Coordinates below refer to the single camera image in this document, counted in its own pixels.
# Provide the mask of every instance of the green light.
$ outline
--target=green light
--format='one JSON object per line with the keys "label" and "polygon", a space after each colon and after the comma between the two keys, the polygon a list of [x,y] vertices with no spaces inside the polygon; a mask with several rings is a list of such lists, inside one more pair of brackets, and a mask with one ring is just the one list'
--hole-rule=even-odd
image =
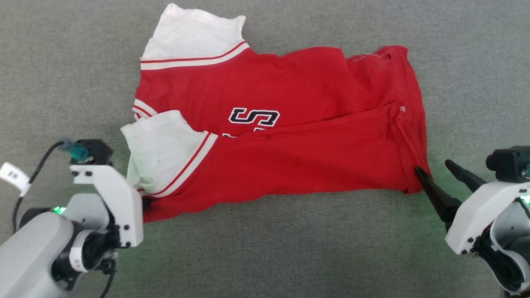
{"label": "green light", "polygon": [[530,205],[530,195],[521,196],[521,199]]}
{"label": "green light", "polygon": [[61,215],[66,210],[66,207],[57,206],[52,209],[53,212]]}

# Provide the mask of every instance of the cable label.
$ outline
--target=cable label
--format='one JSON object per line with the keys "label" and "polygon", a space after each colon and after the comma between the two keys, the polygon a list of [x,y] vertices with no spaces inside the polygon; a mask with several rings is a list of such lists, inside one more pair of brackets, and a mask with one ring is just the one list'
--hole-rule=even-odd
{"label": "cable label", "polygon": [[21,192],[27,192],[30,178],[21,169],[6,162],[0,168],[0,179],[17,187]]}

